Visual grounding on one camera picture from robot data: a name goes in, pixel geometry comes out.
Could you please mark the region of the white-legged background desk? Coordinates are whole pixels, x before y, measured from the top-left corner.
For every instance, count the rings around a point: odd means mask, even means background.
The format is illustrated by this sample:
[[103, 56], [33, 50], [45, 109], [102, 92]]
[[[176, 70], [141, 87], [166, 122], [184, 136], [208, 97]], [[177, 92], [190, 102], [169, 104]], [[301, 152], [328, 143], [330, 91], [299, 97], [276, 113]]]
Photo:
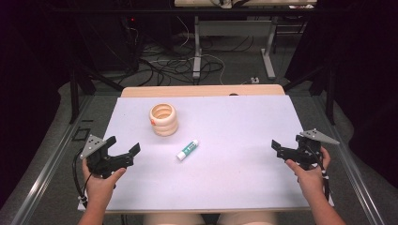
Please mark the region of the white-legged background desk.
[[[220, 9], [222, 12], [231, 12], [233, 9], [312, 9], [317, 0], [175, 0], [178, 8], [193, 9]], [[204, 21], [198, 16], [194, 17], [194, 42], [195, 55], [192, 77], [201, 77], [202, 47], [201, 37], [219, 36], [249, 36], [265, 37], [266, 48], [261, 50], [264, 66], [268, 78], [276, 78], [270, 60], [273, 40], [276, 37], [279, 16], [270, 16], [265, 21], [260, 20], [221, 20], [211, 19]]]

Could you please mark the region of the person's right hand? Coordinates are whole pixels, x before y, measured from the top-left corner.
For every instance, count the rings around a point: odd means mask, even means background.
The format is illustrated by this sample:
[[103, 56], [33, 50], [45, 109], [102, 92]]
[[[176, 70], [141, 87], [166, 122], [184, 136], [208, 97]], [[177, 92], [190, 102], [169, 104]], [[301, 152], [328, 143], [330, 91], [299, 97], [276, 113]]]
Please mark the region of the person's right hand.
[[320, 151], [323, 155], [322, 164], [305, 171], [296, 162], [288, 159], [285, 164], [293, 171], [298, 178], [298, 183], [301, 188], [304, 198], [309, 204], [315, 202], [328, 202], [324, 194], [324, 181], [322, 171], [325, 170], [330, 163], [329, 152], [321, 147]]

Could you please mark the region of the metal floor rail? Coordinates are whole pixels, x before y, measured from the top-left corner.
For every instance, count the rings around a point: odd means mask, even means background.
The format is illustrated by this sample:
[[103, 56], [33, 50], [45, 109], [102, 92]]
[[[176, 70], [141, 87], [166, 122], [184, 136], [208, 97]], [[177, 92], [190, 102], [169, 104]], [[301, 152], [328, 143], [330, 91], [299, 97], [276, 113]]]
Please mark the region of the metal floor rail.
[[347, 145], [344, 143], [344, 140], [338, 132], [337, 127], [335, 127], [326, 116], [326, 113], [324, 111], [323, 99], [321, 97], [313, 97], [313, 102], [315, 107], [319, 111], [322, 120], [327, 124], [331, 137], [340, 142], [337, 145], [340, 161], [343, 164], [346, 175], [356, 193], [362, 211], [370, 222], [370, 225], [386, 225], [383, 217], [378, 212], [375, 202], [370, 195], [369, 189], [365, 185], [360, 170], [357, 167], [355, 160], [352, 158], [352, 155]]
[[79, 124], [69, 121], [69, 99], [61, 105], [13, 196], [17, 203], [6, 225], [75, 225], [82, 212], [72, 178], [72, 136]]

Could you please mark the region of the black cabinet with red light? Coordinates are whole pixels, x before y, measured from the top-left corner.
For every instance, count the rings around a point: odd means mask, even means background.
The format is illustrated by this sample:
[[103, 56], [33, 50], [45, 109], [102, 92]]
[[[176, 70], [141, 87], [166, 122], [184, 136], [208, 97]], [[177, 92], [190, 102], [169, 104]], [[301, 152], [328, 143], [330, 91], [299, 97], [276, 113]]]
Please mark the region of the black cabinet with red light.
[[134, 71], [138, 68], [118, 17], [93, 16], [87, 22], [92, 32], [91, 54], [99, 71]]

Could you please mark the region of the white table mat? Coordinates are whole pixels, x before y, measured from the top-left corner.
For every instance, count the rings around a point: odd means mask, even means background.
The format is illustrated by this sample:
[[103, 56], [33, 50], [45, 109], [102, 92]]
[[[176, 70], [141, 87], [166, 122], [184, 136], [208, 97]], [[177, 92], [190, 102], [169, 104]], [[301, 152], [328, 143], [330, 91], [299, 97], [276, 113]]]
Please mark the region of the white table mat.
[[[154, 133], [149, 111], [158, 97], [121, 97], [107, 137], [112, 156], [141, 151], [117, 182], [110, 212], [222, 212], [305, 209], [296, 176], [271, 148], [297, 147], [302, 126], [288, 96], [169, 97], [178, 129]], [[176, 155], [199, 145], [182, 161]]]

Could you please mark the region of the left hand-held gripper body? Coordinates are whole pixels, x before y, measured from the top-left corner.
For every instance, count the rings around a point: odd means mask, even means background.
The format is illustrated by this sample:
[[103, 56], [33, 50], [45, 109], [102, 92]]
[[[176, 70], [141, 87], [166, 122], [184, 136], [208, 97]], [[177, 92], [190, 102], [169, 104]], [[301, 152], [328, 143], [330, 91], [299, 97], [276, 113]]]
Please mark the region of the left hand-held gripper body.
[[80, 154], [80, 159], [86, 159], [88, 170], [93, 174], [100, 175], [103, 179], [108, 178], [120, 168], [132, 166], [134, 159], [129, 152], [110, 156], [109, 149], [106, 150], [104, 147], [105, 144], [106, 140], [90, 134]]

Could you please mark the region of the beige ringed pen holder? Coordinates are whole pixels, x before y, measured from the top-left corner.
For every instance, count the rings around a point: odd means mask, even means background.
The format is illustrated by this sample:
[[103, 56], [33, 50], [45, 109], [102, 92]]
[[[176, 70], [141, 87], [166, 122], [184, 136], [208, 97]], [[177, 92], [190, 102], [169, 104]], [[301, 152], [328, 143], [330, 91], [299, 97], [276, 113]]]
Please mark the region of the beige ringed pen holder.
[[160, 103], [149, 111], [149, 121], [153, 131], [159, 136], [173, 135], [178, 129], [176, 109], [167, 103]]

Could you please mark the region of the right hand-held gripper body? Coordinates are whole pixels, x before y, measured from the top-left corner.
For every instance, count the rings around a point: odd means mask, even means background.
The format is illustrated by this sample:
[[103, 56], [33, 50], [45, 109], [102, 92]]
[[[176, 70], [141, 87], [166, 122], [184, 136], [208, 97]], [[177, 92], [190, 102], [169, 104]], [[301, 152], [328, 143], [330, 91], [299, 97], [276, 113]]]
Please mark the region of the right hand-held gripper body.
[[320, 151], [321, 143], [339, 144], [326, 134], [316, 128], [300, 132], [300, 136], [308, 138], [306, 143], [298, 143], [297, 149], [283, 147], [281, 153], [277, 153], [278, 158], [283, 160], [291, 159], [303, 169], [309, 170], [314, 164], [321, 164], [322, 153]]

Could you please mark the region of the white and green glue stick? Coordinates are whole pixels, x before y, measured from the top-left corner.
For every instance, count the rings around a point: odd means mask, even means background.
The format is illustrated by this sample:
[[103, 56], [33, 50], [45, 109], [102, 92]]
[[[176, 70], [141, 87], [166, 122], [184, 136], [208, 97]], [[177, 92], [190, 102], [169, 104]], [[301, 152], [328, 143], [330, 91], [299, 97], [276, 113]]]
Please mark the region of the white and green glue stick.
[[194, 151], [199, 142], [197, 140], [192, 140], [187, 146], [185, 146], [177, 155], [176, 158], [182, 161], [185, 157], [187, 157], [192, 151]]

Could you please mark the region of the person's leg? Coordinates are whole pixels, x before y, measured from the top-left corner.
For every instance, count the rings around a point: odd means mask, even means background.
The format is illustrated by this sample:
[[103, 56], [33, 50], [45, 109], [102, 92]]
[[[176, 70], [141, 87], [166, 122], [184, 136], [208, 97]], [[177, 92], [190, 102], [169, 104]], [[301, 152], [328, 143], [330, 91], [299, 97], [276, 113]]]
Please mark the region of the person's leg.
[[197, 214], [159, 213], [144, 215], [144, 225], [204, 225], [205, 221]]
[[237, 212], [224, 213], [219, 216], [218, 225], [277, 225], [277, 218], [273, 213], [266, 212]]

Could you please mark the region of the person's left leg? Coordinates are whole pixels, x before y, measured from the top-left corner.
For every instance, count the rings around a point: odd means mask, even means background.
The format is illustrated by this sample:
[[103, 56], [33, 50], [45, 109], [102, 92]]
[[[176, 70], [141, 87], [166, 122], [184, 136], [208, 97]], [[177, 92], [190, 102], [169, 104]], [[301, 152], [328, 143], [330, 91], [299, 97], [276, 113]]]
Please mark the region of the person's left leg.
[[144, 215], [144, 225], [204, 225], [205, 221], [197, 214], [159, 213]]

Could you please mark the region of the person's right leg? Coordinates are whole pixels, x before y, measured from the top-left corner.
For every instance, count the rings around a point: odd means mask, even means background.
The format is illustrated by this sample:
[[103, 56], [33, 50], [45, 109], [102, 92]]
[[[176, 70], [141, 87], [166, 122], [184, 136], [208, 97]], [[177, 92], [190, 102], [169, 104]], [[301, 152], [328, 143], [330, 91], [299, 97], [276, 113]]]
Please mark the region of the person's right leg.
[[277, 218], [273, 213], [266, 212], [237, 212], [224, 213], [219, 216], [218, 225], [277, 225]]

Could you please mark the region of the black metal stand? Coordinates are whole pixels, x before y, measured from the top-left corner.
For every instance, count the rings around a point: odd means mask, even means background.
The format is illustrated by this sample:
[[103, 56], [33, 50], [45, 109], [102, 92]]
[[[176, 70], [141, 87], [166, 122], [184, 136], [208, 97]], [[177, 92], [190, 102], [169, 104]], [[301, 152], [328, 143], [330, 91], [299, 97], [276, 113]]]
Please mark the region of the black metal stand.
[[325, 103], [325, 115], [332, 125], [335, 125], [334, 121], [334, 98], [335, 98], [335, 83], [336, 83], [336, 66], [332, 63], [326, 63], [323, 66], [316, 67], [307, 74], [300, 76], [297, 80], [289, 82], [283, 86], [284, 91], [289, 91], [293, 87], [307, 81], [314, 79], [311, 87], [312, 96], [319, 96], [320, 93], [325, 90], [326, 103]]
[[69, 87], [71, 101], [71, 118], [70, 123], [73, 124], [80, 114], [79, 89], [82, 89], [86, 95], [94, 95], [97, 91], [92, 80], [98, 80], [112, 88], [121, 92], [124, 87], [110, 79], [100, 75], [93, 69], [85, 66], [81, 62], [73, 63], [69, 71]]

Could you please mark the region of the person's left hand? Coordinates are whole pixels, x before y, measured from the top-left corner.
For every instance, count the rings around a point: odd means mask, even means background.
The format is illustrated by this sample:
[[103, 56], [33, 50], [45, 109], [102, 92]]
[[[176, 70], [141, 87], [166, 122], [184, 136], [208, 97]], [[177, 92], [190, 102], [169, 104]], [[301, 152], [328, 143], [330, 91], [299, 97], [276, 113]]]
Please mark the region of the person's left hand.
[[110, 177], [103, 179], [93, 175], [88, 170], [86, 160], [83, 160], [82, 165], [84, 179], [86, 180], [86, 192], [88, 196], [88, 205], [106, 207], [110, 202], [116, 182], [127, 171], [125, 168], [120, 168], [112, 173]]

